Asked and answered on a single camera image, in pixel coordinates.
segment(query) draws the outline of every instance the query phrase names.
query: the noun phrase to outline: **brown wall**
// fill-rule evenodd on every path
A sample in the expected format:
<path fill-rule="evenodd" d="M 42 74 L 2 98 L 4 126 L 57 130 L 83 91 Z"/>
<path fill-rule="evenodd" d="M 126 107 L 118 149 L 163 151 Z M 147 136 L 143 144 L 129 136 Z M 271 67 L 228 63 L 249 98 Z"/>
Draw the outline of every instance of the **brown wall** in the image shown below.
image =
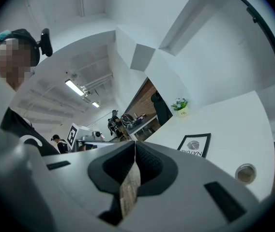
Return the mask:
<path fill-rule="evenodd" d="M 140 92 L 134 98 L 130 106 L 127 108 L 126 113 L 134 117 L 134 113 L 137 115 L 142 114 L 155 114 L 156 110 L 153 107 L 151 96 L 156 92 L 156 88 L 150 80 L 141 88 Z"/>

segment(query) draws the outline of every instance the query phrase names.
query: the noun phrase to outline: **black cap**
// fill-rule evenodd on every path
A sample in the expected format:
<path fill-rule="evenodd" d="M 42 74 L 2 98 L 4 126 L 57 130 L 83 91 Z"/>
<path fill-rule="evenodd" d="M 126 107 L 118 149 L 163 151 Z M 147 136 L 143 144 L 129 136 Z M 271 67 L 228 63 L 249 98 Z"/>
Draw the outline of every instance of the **black cap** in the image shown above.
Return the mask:
<path fill-rule="evenodd" d="M 51 141 L 54 141 L 55 139 L 60 139 L 59 135 L 55 134 L 52 136 Z"/>

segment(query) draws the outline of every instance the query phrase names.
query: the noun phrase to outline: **black picture frame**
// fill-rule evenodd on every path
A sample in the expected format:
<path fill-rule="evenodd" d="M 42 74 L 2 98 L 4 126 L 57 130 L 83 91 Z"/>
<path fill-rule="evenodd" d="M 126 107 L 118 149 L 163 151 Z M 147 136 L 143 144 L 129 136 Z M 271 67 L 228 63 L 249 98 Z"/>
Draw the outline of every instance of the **black picture frame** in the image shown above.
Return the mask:
<path fill-rule="evenodd" d="M 177 150 L 181 150 L 185 140 L 188 138 L 188 137 L 206 137 L 206 142 L 205 142 L 205 146 L 204 146 L 204 149 L 203 149 L 203 152 L 202 152 L 202 156 L 203 158 L 206 157 L 206 154 L 207 154 L 207 151 L 209 150 L 209 145 L 210 145 L 210 141 L 211 141 L 211 133 L 205 133 L 205 134 L 195 134 L 195 135 L 186 135 L 181 144 L 178 146 Z"/>

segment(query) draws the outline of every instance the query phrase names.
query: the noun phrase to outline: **ceiling light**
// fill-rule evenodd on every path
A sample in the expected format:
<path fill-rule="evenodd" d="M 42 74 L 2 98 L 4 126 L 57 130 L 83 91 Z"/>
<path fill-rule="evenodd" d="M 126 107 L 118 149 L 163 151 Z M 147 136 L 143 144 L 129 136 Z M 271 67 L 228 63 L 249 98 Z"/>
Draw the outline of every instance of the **ceiling light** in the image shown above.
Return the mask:
<path fill-rule="evenodd" d="M 78 95 L 82 96 L 84 94 L 71 80 L 65 81 L 65 84 L 74 90 Z"/>
<path fill-rule="evenodd" d="M 95 102 L 92 103 L 95 107 L 99 107 L 99 105 Z"/>

